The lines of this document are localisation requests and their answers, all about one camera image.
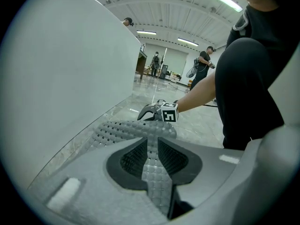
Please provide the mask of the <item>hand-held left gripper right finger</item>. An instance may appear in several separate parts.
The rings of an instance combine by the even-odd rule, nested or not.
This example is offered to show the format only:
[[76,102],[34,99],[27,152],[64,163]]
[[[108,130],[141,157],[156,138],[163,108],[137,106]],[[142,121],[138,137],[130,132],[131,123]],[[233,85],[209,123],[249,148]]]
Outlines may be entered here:
[[255,146],[230,150],[160,137],[158,157],[172,181],[167,217],[175,219],[247,179],[255,163]]

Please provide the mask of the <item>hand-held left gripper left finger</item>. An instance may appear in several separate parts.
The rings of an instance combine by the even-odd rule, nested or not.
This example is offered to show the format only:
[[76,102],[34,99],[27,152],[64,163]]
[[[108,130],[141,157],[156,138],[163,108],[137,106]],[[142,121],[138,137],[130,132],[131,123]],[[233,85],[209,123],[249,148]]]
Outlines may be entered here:
[[86,152],[31,185],[34,210],[48,225],[165,224],[142,180],[146,160],[146,138]]

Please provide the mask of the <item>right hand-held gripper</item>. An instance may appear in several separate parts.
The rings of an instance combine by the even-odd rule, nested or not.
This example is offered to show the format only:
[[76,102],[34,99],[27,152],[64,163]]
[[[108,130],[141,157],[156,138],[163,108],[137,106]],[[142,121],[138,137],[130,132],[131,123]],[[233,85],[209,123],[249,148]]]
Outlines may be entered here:
[[179,109],[177,100],[166,102],[159,99],[157,102],[146,105],[139,113],[137,120],[177,122]]

